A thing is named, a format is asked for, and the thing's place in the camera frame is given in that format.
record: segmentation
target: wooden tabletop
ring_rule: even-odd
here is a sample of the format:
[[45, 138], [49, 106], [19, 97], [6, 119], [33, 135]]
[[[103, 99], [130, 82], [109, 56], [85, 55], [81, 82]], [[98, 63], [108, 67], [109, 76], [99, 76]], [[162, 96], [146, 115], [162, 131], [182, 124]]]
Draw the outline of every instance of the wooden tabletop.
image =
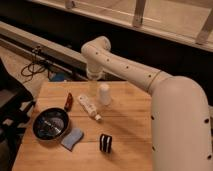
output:
[[[102, 106], [95, 96], [91, 97], [87, 82], [44, 83], [13, 171], [152, 171], [150, 96], [128, 82], [108, 84], [112, 102]], [[68, 92], [74, 98], [72, 111], [68, 113], [72, 127], [84, 132], [83, 139], [72, 151], [60, 144], [40, 143], [32, 131], [36, 116], [50, 107], [63, 108]], [[77, 102], [81, 93], [91, 97], [103, 122], [88, 117]], [[110, 154], [99, 150], [102, 133], [113, 137]]]

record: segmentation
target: wire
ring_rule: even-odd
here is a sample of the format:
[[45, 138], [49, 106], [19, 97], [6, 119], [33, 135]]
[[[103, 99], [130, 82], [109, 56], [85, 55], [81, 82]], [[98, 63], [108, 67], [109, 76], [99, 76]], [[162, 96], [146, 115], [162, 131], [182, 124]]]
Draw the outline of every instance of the wire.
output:
[[39, 53], [40, 53], [40, 49], [38, 49], [38, 48], [33, 49], [32, 54], [31, 54], [32, 62], [30, 64], [28, 64], [27, 66], [25, 66], [24, 68], [22, 68], [21, 75], [23, 77], [29, 78], [28, 80], [22, 82], [22, 84], [31, 81], [36, 74], [43, 73], [43, 72], [45, 72], [46, 69], [48, 69], [48, 78], [49, 78], [49, 76], [50, 76], [49, 66], [51, 65], [51, 63], [49, 63], [47, 60], [37, 59], [37, 55]]

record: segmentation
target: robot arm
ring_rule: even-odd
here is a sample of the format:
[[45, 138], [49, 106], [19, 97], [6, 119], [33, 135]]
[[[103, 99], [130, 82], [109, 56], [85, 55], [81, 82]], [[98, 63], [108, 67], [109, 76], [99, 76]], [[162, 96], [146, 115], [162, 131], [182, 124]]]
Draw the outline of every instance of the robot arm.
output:
[[193, 80], [113, 55], [99, 37], [82, 47], [91, 79], [103, 67], [152, 96], [153, 171], [212, 171], [210, 115], [206, 95]]
[[171, 75], [143, 64], [121, 58], [110, 53], [110, 42], [106, 37], [99, 37], [82, 47], [82, 54], [87, 59], [87, 76], [98, 80], [103, 67], [128, 80], [142, 90], [152, 94], [155, 86]]

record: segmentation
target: metal bowl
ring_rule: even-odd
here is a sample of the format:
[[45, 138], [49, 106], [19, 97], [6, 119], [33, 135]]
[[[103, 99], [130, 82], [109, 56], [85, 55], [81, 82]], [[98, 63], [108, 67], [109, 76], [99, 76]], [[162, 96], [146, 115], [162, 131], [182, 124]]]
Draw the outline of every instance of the metal bowl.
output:
[[69, 127], [69, 116], [61, 108], [49, 108], [39, 114], [33, 123], [33, 132], [40, 140], [60, 137]]

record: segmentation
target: small bottle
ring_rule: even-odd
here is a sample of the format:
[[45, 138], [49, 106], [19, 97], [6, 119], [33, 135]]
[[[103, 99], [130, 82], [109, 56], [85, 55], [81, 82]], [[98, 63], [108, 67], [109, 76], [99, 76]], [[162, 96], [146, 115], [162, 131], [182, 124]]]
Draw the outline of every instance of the small bottle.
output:
[[106, 83], [102, 83], [99, 86], [99, 101], [106, 106], [111, 102], [110, 88]]
[[81, 104], [83, 109], [87, 112], [89, 117], [94, 118], [96, 121], [101, 120], [101, 116], [97, 112], [96, 106], [90, 101], [88, 96], [81, 94], [78, 96], [78, 102]]

